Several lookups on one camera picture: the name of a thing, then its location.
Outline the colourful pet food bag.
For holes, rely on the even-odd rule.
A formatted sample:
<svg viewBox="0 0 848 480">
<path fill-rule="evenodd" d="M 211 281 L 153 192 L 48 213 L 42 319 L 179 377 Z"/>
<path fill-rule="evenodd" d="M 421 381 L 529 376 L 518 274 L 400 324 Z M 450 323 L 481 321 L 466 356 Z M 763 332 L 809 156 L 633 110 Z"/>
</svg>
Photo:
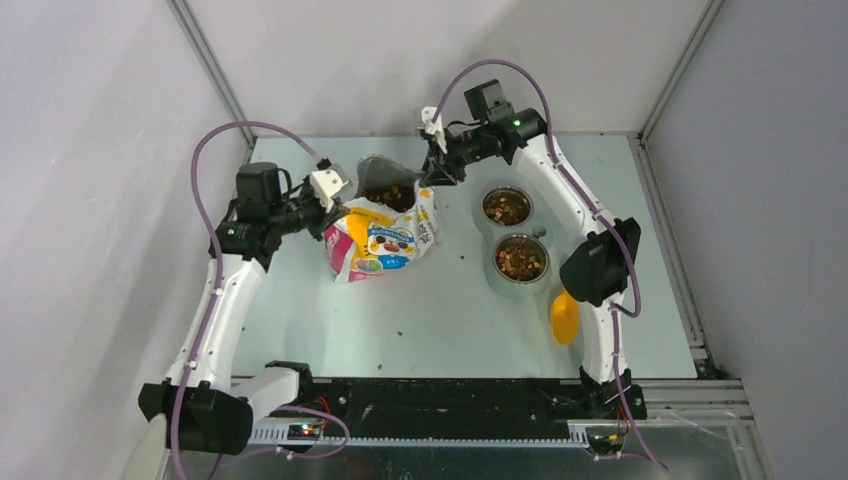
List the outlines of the colourful pet food bag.
<svg viewBox="0 0 848 480">
<path fill-rule="evenodd" d="M 337 282 L 351 283 L 394 273 L 421 260 L 440 240 L 435 191 L 419 185 L 421 172 L 382 155 L 357 165 L 357 191 L 344 205 L 349 214 L 324 232 L 329 267 Z M 410 186 L 415 206 L 404 213 L 369 202 L 369 188 Z"/>
</svg>

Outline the yellow plastic scoop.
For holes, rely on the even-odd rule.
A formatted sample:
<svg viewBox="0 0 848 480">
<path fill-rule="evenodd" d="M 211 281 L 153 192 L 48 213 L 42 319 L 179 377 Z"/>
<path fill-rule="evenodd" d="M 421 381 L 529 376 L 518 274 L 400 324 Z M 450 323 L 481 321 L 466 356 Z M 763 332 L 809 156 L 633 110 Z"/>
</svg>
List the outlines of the yellow plastic scoop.
<svg viewBox="0 0 848 480">
<path fill-rule="evenodd" d="M 579 319 L 579 303 L 563 290 L 550 307 L 550 328 L 554 341 L 563 346 L 572 344 L 579 332 Z"/>
</svg>

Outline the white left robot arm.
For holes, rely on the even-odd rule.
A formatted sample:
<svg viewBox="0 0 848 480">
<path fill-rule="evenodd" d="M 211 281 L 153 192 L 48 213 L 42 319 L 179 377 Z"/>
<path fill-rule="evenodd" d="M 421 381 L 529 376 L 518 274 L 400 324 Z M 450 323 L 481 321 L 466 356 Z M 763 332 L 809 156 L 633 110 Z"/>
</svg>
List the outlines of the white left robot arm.
<svg viewBox="0 0 848 480">
<path fill-rule="evenodd" d="M 164 417 L 173 452 L 236 455 L 255 423 L 277 410 L 304 416 L 316 403 L 305 363 L 271 361 L 234 384 L 236 349 L 248 310 L 286 235 L 322 240 L 342 212 L 346 174 L 328 159 L 298 186 L 274 163 L 250 163 L 236 174 L 236 192 L 214 229 L 207 278 L 187 337 L 160 383 L 146 383 L 138 405 L 147 420 Z"/>
</svg>

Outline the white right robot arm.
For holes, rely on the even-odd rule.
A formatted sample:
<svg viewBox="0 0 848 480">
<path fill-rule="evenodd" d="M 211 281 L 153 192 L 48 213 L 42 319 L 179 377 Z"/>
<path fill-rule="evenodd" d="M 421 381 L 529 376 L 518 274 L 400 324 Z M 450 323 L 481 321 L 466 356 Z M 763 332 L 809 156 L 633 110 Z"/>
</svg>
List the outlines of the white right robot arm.
<svg viewBox="0 0 848 480">
<path fill-rule="evenodd" d="M 473 122 L 462 133 L 449 132 L 439 106 L 420 111 L 420 135 L 428 144 L 423 182 L 456 185 L 465 180 L 467 167 L 502 159 L 575 239 L 558 277 L 564 290 L 589 310 L 581 373 L 593 383 L 583 388 L 581 402 L 591 416 L 606 418 L 622 403 L 614 383 L 622 385 L 628 371 L 621 319 L 636 317 L 642 309 L 635 268 L 641 226 L 634 218 L 614 215 L 591 191 L 559 147 L 546 113 L 515 109 L 497 80 L 464 96 Z"/>
</svg>

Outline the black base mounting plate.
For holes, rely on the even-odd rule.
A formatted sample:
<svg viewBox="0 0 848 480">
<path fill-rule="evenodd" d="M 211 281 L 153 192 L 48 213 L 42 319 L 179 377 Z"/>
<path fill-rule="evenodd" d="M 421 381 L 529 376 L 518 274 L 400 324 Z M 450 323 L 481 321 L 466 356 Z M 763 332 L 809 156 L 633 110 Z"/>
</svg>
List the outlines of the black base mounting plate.
<svg viewBox="0 0 848 480">
<path fill-rule="evenodd" d="M 256 424 L 253 442 L 568 445 L 586 443 L 588 425 L 625 430 L 616 386 L 589 387 L 560 379 L 335 378 L 315 381 L 304 404 L 332 419 L 275 412 Z M 321 425 L 321 439 L 288 442 L 290 424 Z"/>
</svg>

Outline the left circuit board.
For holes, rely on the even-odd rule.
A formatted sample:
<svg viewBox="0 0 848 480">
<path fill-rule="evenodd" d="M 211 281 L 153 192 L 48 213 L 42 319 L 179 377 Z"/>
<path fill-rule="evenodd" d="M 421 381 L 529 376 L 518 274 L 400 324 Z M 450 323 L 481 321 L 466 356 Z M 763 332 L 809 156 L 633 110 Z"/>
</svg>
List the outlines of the left circuit board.
<svg viewBox="0 0 848 480">
<path fill-rule="evenodd" d="M 317 424 L 290 424 L 286 432 L 288 442 L 318 441 L 321 439 L 323 428 Z"/>
</svg>

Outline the circuit board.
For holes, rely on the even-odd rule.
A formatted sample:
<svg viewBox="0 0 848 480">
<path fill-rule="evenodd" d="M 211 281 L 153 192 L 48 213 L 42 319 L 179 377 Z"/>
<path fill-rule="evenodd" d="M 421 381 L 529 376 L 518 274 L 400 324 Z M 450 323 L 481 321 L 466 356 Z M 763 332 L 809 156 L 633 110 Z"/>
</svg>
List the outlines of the circuit board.
<svg viewBox="0 0 848 480">
<path fill-rule="evenodd" d="M 589 434 L 586 451 L 593 457 L 617 458 L 622 455 L 628 435 L 623 433 Z"/>
<path fill-rule="evenodd" d="M 288 442 L 318 441 L 321 439 L 323 428 L 317 424 L 290 424 L 286 432 Z"/>
</svg>

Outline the right circuit board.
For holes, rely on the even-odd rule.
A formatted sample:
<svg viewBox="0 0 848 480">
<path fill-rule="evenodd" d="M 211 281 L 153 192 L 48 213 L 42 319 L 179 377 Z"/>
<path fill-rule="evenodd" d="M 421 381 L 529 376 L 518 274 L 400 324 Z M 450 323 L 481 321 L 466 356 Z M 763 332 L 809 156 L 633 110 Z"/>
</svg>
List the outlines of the right circuit board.
<svg viewBox="0 0 848 480">
<path fill-rule="evenodd" d="M 589 434 L 586 451 L 593 457 L 617 458 L 622 455 L 628 435 L 623 433 Z"/>
</svg>

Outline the aluminium frame rail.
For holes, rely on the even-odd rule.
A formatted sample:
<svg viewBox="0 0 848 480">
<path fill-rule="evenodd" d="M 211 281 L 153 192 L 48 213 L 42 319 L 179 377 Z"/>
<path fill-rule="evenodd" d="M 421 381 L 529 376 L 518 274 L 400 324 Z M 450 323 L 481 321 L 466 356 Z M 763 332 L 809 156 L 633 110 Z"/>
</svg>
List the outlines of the aluminium frame rail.
<svg viewBox="0 0 848 480">
<path fill-rule="evenodd" d="M 238 378 L 232 381 L 234 384 L 242 383 L 249 378 Z M 309 382 L 309 389 L 317 380 L 329 380 L 335 378 L 313 378 Z M 296 401 L 279 407 L 275 412 L 299 412 L 302 414 L 331 420 L 329 413 L 323 413 L 305 406 L 305 392 L 303 397 Z M 746 394 L 737 381 L 733 380 L 636 380 L 624 392 L 618 392 L 621 405 L 628 404 L 633 416 L 640 426 L 718 426 L 748 424 L 752 420 L 751 410 L 748 405 Z M 632 428 L 624 422 L 624 434 L 631 434 Z M 585 428 L 586 435 L 589 434 L 612 434 L 615 431 L 610 427 L 599 425 L 588 425 Z M 513 446 L 464 446 L 464 445 L 357 445 L 357 446 L 418 446 L 418 447 L 582 447 L 584 444 L 568 445 L 542 445 L 522 444 Z"/>
</svg>

